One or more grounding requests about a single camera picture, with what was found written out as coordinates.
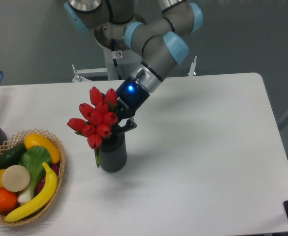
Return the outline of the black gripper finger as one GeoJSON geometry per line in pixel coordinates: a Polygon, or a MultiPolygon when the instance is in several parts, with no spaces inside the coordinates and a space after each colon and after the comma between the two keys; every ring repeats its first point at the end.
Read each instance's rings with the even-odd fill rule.
{"type": "Polygon", "coordinates": [[[126,132],[133,130],[137,127],[137,124],[134,121],[133,117],[130,117],[124,126],[120,126],[119,124],[117,124],[114,129],[113,129],[113,134],[114,135],[122,135],[125,134],[126,132]]]}

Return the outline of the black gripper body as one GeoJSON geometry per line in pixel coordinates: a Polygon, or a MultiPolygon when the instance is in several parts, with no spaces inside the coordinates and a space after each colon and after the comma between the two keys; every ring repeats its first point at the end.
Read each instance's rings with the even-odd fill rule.
{"type": "Polygon", "coordinates": [[[128,77],[116,90],[118,120],[133,117],[150,94],[132,77],[128,77]]]}

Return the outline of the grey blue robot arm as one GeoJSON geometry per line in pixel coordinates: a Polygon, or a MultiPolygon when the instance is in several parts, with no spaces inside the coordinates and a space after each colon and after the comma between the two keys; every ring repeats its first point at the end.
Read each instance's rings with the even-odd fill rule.
{"type": "Polygon", "coordinates": [[[145,23],[131,0],[67,0],[64,8],[75,27],[93,30],[103,48],[109,80],[122,80],[116,90],[118,120],[114,134],[136,127],[136,110],[188,55],[183,36],[203,23],[201,9],[185,0],[160,0],[162,17],[145,23]]]}

